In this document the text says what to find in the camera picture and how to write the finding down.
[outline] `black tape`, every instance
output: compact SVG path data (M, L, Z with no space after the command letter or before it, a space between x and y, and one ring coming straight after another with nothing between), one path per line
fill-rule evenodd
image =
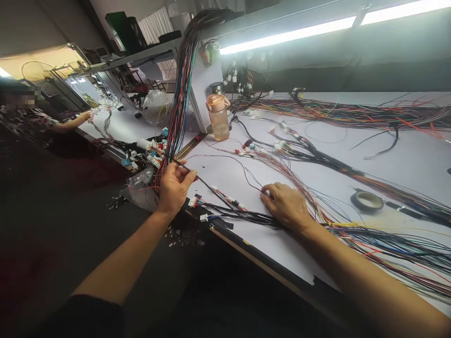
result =
M357 208L366 212L376 212L384 206L382 199L373 193L358 191L351 196L351 202Z

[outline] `woman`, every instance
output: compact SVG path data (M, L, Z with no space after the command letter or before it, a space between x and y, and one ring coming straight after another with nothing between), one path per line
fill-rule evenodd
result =
M91 117L91 113L84 112L72 121L59 123L36 107L39 93L35 90L35 87L0 77L0 123L16 135L61 156L64 151L60 151L62 147L58 143L62 139L55 142L56 134L77 128Z

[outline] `right hand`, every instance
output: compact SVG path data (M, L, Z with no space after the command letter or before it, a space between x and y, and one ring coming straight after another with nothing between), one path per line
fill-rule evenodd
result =
M90 111L81 113L78 117L84 119L85 121L89 120L91 118L92 114Z
M305 198L296 189L276 182L262 188L260 198L271 214L287 228L299 234L319 224L310 216Z

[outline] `curtain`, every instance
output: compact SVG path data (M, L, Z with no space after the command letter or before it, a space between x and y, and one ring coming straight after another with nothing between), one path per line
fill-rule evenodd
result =
M138 22L138 25L149 45L160 42L160 40L158 40L160 35L173 31L166 7L146 16ZM177 64L174 60L157 62L157 65L163 75L163 81L175 79L177 75Z

